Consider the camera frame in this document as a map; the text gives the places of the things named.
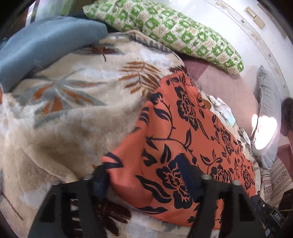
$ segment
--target metal bolt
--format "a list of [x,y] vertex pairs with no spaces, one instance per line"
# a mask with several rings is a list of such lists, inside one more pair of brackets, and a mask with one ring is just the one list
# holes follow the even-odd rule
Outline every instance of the metal bolt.
[[202,174],[202,179],[204,179],[204,180],[211,180],[212,179],[212,177],[210,176],[210,175],[208,175],[208,174]]
[[92,174],[87,174],[85,177],[84,177],[84,180],[90,180],[93,178],[93,175]]
[[234,185],[240,186],[241,182],[239,180],[233,180],[232,182]]

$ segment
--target black flower print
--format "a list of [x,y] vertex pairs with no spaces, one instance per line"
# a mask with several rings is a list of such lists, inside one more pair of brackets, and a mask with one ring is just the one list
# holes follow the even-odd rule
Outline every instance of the black flower print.
[[192,198],[187,192],[185,183],[176,163],[176,158],[169,162],[168,167],[164,166],[157,169],[156,173],[166,188],[174,190],[174,207],[176,209],[190,208],[192,205]]
[[161,93],[153,93],[149,96],[149,100],[152,102],[152,104],[157,105],[158,101],[163,98],[163,95]]
[[193,109],[194,105],[189,100],[187,92],[182,87],[175,87],[175,91],[180,100],[177,101],[179,116],[185,121],[189,121],[194,130],[198,129],[198,123]]
[[221,164],[219,164],[218,167],[212,167],[210,175],[219,182],[232,182],[230,171],[225,170]]
[[226,151],[228,152],[229,155],[231,155],[232,152],[234,152],[234,148],[231,143],[231,135],[229,134],[228,131],[222,128],[221,128],[221,135],[222,135],[222,140],[224,141],[226,146]]
[[251,177],[250,177],[250,173],[248,173],[247,169],[245,169],[243,171],[243,179],[245,181],[244,185],[245,185],[245,188],[246,190],[250,189],[250,186],[251,186]]

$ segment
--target gray fabric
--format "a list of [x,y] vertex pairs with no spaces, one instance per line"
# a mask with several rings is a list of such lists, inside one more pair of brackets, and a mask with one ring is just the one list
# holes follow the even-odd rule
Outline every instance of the gray fabric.
[[28,25],[0,50],[2,92],[9,92],[29,72],[37,72],[107,34],[105,24],[74,17],[48,18]]
[[[263,66],[260,66],[258,70],[257,84],[260,86],[259,115],[254,139],[251,141],[251,148],[252,153],[261,161],[262,167],[270,170],[274,161],[277,159],[281,128],[281,103],[283,98],[275,77],[265,70]],[[277,128],[269,143],[264,148],[257,149],[257,138],[265,137],[260,135],[260,133],[264,133],[273,127],[272,123],[260,121],[260,118],[263,116],[274,118],[277,122]]]

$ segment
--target leaf print blanket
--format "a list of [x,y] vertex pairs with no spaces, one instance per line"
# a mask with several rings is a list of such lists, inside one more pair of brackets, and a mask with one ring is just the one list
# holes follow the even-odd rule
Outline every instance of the leaf print blanket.
[[[239,180],[249,196],[257,193],[253,164],[243,145],[208,110],[182,71],[161,79],[141,110],[134,130],[102,157],[116,194],[165,222],[191,226],[198,205],[189,195],[177,161],[187,158],[217,181]],[[223,201],[218,200],[215,229]]]
[[92,173],[133,130],[170,67],[184,64],[160,43],[138,31],[113,33],[3,95],[0,209],[20,238],[52,183]]

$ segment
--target fleece blanket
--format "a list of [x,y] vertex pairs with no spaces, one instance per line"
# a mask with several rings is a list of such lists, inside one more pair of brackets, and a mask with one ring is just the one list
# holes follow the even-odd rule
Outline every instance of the fleece blanket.
[[52,183],[73,182],[128,134],[169,68],[171,50],[138,31],[109,34],[3,95],[0,209],[26,237]]

